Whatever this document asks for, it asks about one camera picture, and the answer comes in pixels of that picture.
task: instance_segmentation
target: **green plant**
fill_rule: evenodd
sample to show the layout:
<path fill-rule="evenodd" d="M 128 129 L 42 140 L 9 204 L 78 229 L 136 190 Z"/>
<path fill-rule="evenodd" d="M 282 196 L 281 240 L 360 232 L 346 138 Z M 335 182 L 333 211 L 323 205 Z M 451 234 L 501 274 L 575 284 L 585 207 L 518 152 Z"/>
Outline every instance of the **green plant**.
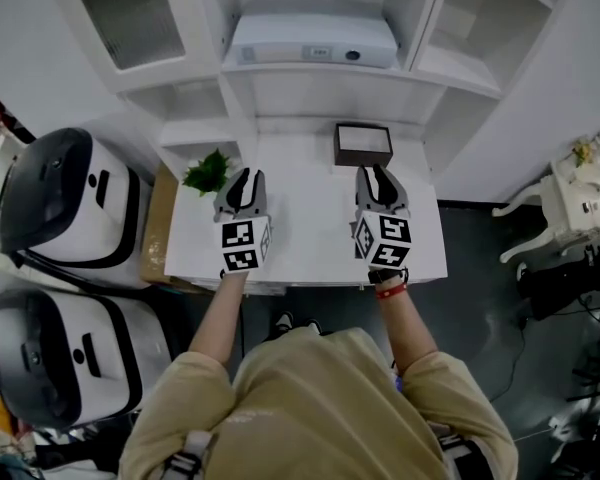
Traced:
<path fill-rule="evenodd" d="M 199 161 L 196 167 L 190 167 L 182 180 L 183 185 L 197 188 L 200 195 L 207 192 L 217 192 L 227 182 L 227 169 L 229 157 L 216 149 L 204 160 Z"/>

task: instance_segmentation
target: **gray floor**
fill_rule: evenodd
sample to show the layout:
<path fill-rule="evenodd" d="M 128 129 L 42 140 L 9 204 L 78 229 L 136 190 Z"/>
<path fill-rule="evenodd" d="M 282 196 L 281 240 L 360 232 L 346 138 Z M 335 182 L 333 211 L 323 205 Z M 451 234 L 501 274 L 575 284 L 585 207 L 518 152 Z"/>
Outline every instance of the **gray floor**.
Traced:
<path fill-rule="evenodd" d="M 447 208 L 440 213 L 449 277 L 413 285 L 410 293 L 439 347 L 464 360 L 487 396 L 493 397 L 509 383 L 514 358 L 523 346 L 518 321 L 528 312 L 515 288 L 516 261 L 504 266 L 498 256 L 537 234 L 544 221 L 535 207 L 523 207 L 502 219 L 491 218 L 489 210 Z M 536 267 L 558 261 L 549 250 L 525 260 Z M 195 297 L 187 302 L 192 326 L 208 300 Z M 174 302 L 180 305 L 181 299 Z M 390 363 L 388 341 L 370 289 L 298 288 L 283 298 L 249 297 L 243 305 L 247 350 L 266 337 L 270 315 L 281 309 L 291 310 L 296 322 L 315 317 L 325 330 L 362 327 Z M 558 448 L 548 433 L 526 436 L 545 430 L 548 419 L 564 407 L 564 399 L 574 394 L 571 369 L 584 345 L 598 338 L 594 324 L 587 314 L 576 314 L 530 321 L 524 330 L 526 346 L 513 385 L 494 403 L 518 440 L 520 479 L 538 478 Z M 238 335 L 232 372 L 239 361 Z"/>

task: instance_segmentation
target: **small box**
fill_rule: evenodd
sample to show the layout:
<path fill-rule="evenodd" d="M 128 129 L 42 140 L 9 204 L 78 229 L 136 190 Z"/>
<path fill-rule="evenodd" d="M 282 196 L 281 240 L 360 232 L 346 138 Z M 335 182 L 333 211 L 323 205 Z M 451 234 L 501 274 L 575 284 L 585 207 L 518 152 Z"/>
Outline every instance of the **small box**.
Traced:
<path fill-rule="evenodd" d="M 363 211 L 353 238 L 367 265 L 395 270 L 405 268 L 412 246 L 408 219 Z"/>
<path fill-rule="evenodd" d="M 219 222 L 215 226 L 225 272 L 244 272 L 264 265 L 271 245 L 268 216 Z"/>
<path fill-rule="evenodd" d="M 389 165 L 393 146 L 389 128 L 359 123 L 338 123 L 333 134 L 333 157 L 336 165 L 372 167 Z"/>

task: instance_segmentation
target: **person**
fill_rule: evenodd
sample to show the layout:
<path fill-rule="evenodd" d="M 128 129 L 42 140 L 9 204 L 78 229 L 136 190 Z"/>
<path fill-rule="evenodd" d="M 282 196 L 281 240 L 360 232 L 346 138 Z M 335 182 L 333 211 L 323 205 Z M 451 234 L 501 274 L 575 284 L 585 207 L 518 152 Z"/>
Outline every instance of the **person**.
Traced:
<path fill-rule="evenodd" d="M 600 249 L 585 248 L 583 259 L 543 270 L 530 270 L 526 263 L 518 265 L 518 292 L 528 299 L 533 317 L 542 320 L 592 291 L 600 292 Z"/>
<path fill-rule="evenodd" d="M 399 378 L 361 329 L 320 336 L 284 313 L 232 386 L 223 364 L 247 275 L 226 275 L 141 411 L 119 477 L 515 479 L 506 426 L 465 364 L 438 350 L 406 282 L 385 277 L 376 297 Z"/>
<path fill-rule="evenodd" d="M 31 144 L 36 138 L 33 134 L 27 130 L 15 116 L 9 112 L 4 104 L 0 101 L 0 126 L 4 126 L 13 135 L 15 135 L 20 142 L 24 144 Z"/>

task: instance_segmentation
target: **projector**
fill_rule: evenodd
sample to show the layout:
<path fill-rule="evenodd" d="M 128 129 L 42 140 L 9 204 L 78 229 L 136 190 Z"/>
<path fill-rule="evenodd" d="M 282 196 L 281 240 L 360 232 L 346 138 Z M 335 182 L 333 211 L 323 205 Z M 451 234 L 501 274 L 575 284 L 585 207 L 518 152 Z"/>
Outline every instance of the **projector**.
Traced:
<path fill-rule="evenodd" d="M 244 8 L 238 64 L 335 62 L 389 68 L 398 47 L 380 9 L 346 0 L 258 0 Z"/>

